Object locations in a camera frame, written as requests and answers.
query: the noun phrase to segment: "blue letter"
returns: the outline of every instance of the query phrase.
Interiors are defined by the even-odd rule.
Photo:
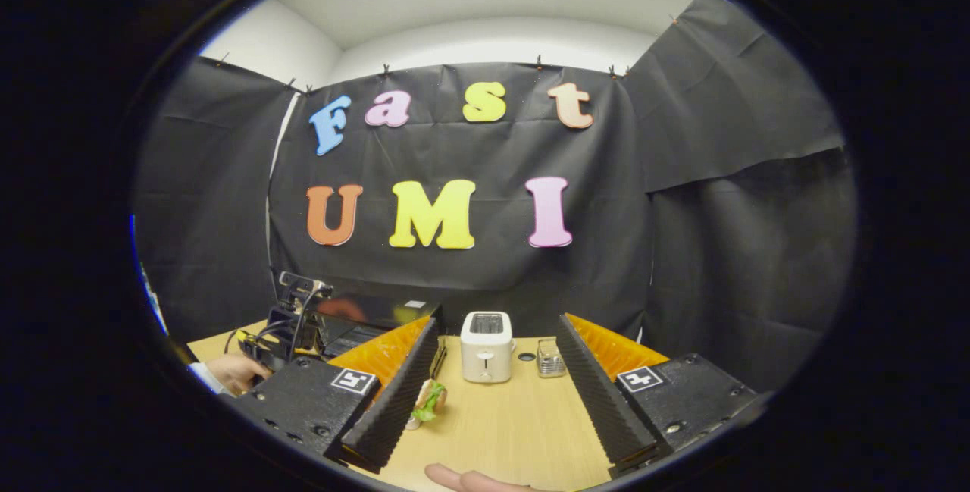
[[[343,127],[347,125],[347,116],[343,114],[342,109],[349,108],[349,106],[350,98],[342,96],[334,99],[330,104],[327,104],[326,108],[313,113],[313,116],[309,118],[309,122],[316,129],[316,140],[319,143],[316,148],[318,157],[322,157],[324,153],[339,146],[340,142],[343,141],[343,134],[336,131],[343,130]]]

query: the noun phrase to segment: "human hand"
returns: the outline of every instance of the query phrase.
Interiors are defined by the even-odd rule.
[[[485,477],[480,472],[459,474],[441,464],[428,465],[425,475],[432,481],[456,492],[543,492],[530,486],[510,484]]]
[[[205,367],[212,373],[219,384],[222,384],[233,395],[240,395],[249,388],[252,388],[252,379],[257,374],[263,378],[269,378],[272,371],[247,358],[243,354],[225,354],[214,360],[205,362]]]

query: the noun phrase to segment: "silver container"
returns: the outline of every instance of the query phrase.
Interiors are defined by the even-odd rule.
[[[536,363],[542,378],[561,377],[565,374],[565,361],[562,361],[555,339],[540,340],[536,348]]]

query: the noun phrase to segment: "black curtain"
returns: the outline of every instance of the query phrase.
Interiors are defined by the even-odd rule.
[[[191,341],[266,317],[270,164],[292,90],[198,58],[143,143],[136,245],[170,335]]]
[[[507,111],[498,122],[465,120],[465,88],[479,81],[505,86]],[[573,82],[588,92],[595,121],[566,127],[546,92]],[[368,126],[365,112],[382,92],[412,97],[408,123]],[[309,117],[347,95],[343,142],[316,155]],[[503,310],[517,336],[553,334],[563,312],[634,336],[645,308],[649,267],[647,198],[640,178],[634,109],[619,80],[570,67],[461,64],[394,71],[314,91],[295,109],[280,144],[270,190],[271,259],[289,270],[332,282],[337,289],[440,299],[449,332],[467,312]],[[564,177],[570,246],[531,247],[534,203],[524,182]],[[434,201],[447,181],[470,179],[474,248],[391,247],[399,181],[419,181]],[[364,187],[353,237],[318,246],[306,232],[306,189]],[[340,223],[330,197],[327,224]]]
[[[624,78],[651,202],[643,339],[779,388],[838,307],[856,192],[809,74],[737,6],[694,0]]]

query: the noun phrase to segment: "foam letter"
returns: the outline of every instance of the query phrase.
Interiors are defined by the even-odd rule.
[[[411,105],[411,95],[402,90],[385,92],[374,98],[373,108],[364,115],[364,122],[371,126],[401,126],[408,122],[408,106]]]
[[[427,201],[421,183],[402,181],[392,188],[398,195],[398,219],[394,235],[388,239],[394,247],[415,247],[415,236],[411,235],[411,223],[421,239],[422,246],[428,247],[434,239],[437,227],[441,226],[441,236],[437,246],[446,249],[468,249],[475,239],[468,232],[468,201],[475,192],[475,184],[465,179],[452,179],[441,188],[434,205]]]
[[[562,226],[562,189],[569,184],[561,177],[533,177],[526,188],[536,203],[536,232],[529,237],[532,247],[563,247],[572,235]]]
[[[496,82],[479,82],[465,90],[462,108],[465,118],[470,122],[492,122],[505,115],[505,87]]]
[[[592,115],[584,115],[579,111],[579,102],[588,102],[588,92],[576,90],[575,83],[564,83],[548,91],[549,96],[555,98],[555,114],[559,120],[569,128],[586,128],[593,123]]]
[[[309,237],[322,246],[340,246],[350,240],[354,234],[354,222],[357,219],[357,197],[364,192],[360,185],[344,185],[339,194],[343,197],[340,208],[340,226],[336,230],[327,228],[327,199],[333,194],[329,187],[311,187],[306,189],[309,199],[309,209],[306,210],[306,232]]]
[[[339,146],[340,142],[343,141],[343,134],[336,131],[343,130],[343,127],[347,125],[347,116],[343,113],[343,108],[349,108],[349,106],[350,98],[342,96],[334,99],[330,104],[327,104],[326,108],[313,113],[313,116],[309,118],[309,122],[316,129],[316,140],[318,141],[316,154],[318,156],[322,157],[324,153]]]

